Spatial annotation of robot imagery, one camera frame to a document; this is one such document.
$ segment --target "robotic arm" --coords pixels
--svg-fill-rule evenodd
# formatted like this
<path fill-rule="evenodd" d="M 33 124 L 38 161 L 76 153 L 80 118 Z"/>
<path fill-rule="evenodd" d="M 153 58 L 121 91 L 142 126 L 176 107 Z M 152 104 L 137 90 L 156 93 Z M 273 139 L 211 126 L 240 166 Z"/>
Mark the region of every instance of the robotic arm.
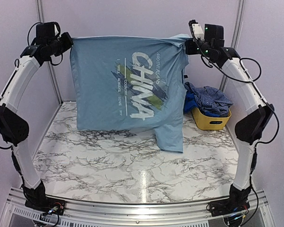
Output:
<path fill-rule="evenodd" d="M 27 146 L 29 126 L 17 111 L 28 83 L 42 64 L 52 62 L 52 55 L 62 55 L 72 47 L 70 35 L 60 33 L 57 22 L 36 26 L 36 38 L 15 61 L 16 68 L 0 95 L 0 134 L 4 141 L 13 144 L 12 160 L 23 180 L 26 206 L 42 211 L 48 211 L 56 202 L 65 202 L 46 197 L 44 184 L 36 173 Z"/>
<path fill-rule="evenodd" d="M 256 146 L 253 149 L 251 145 L 262 137 L 262 131 L 274 113 L 274 107 L 267 103 L 256 86 L 255 81 L 259 77 L 253 80 L 242 63 L 244 59 L 253 59 L 240 58 L 233 48 L 224 47 L 222 26 L 205 24 L 204 33 L 201 26 L 192 20 L 189 27 L 193 38 L 186 41 L 186 53 L 200 54 L 204 63 L 204 58 L 211 63 L 211 66 L 205 63 L 208 67 L 215 66 L 225 76 L 234 80 L 248 114 L 235 126 L 235 133 L 239 139 L 239 159 L 236 176 L 230 188 L 230 197 L 209 203 L 209 211 L 214 217 L 250 208 L 248 195 L 253 189 L 251 174 L 257 162 Z M 242 216 L 234 216 L 232 222 L 228 219 L 224 221 L 230 227 L 237 227 L 242 223 Z"/>

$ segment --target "t-shirt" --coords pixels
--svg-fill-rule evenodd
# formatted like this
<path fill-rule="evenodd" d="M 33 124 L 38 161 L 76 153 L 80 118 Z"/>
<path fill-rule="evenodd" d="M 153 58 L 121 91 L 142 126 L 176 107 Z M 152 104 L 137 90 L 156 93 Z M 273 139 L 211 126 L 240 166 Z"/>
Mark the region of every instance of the t-shirt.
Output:
<path fill-rule="evenodd" d="M 153 128 L 162 150 L 183 152 L 188 38 L 73 39 L 78 130 Z"/>

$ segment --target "green paint stroke graphic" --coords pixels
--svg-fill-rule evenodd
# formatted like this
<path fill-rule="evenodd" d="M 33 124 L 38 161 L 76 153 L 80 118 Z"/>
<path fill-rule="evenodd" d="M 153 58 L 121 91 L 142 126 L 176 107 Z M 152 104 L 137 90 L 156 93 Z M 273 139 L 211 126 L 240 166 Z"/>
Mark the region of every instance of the green paint stroke graphic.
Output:
<path fill-rule="evenodd" d="M 119 64 L 116 66 L 116 68 L 120 66 L 120 73 L 124 76 L 125 75 L 125 70 L 124 70 L 124 65 Z M 131 74 L 134 74 L 129 68 L 126 67 L 126 79 L 127 82 L 129 82 L 130 84 L 132 84 L 132 78 L 129 76 Z M 163 106 L 163 101 L 161 99 L 159 99 L 157 96 L 152 95 L 150 97 L 146 98 L 150 104 L 152 104 L 154 107 L 156 107 L 158 110 L 161 110 L 162 106 Z"/>

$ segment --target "marble table surface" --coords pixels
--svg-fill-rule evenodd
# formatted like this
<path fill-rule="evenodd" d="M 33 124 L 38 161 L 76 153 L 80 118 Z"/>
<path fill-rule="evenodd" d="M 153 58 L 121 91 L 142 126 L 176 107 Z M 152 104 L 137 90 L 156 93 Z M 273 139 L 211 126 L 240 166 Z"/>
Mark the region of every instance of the marble table surface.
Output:
<path fill-rule="evenodd" d="M 64 103 L 34 158 L 46 193 L 86 201 L 165 203 L 229 193 L 238 153 L 226 130 L 202 131 L 191 115 L 184 153 L 161 151 L 152 130 L 78 131 Z"/>

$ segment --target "yellow basket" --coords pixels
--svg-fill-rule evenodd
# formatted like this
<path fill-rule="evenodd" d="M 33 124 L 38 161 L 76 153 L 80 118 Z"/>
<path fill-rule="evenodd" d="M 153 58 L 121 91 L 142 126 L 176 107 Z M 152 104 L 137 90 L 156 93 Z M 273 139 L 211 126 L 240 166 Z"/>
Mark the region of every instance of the yellow basket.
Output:
<path fill-rule="evenodd" d="M 226 125 L 227 121 L 231 117 L 231 111 L 229 110 L 228 117 L 207 117 L 202 114 L 199 108 L 192 110 L 195 123 L 199 129 L 202 130 L 221 130 Z"/>

